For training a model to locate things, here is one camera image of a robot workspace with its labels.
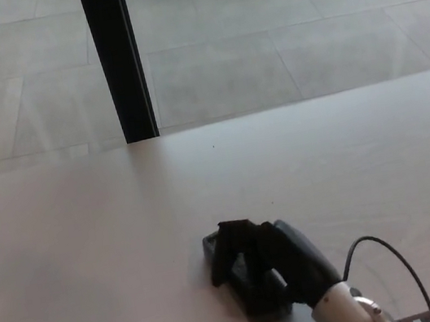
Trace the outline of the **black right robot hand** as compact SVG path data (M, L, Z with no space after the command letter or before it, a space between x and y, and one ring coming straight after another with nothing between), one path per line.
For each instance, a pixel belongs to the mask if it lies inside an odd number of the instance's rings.
M312 308L343 281L314 244L284 221L256 224L245 219L220 222L218 227L211 262L215 287L227 282L239 254L251 254L258 270L275 269L287 283L288 298Z

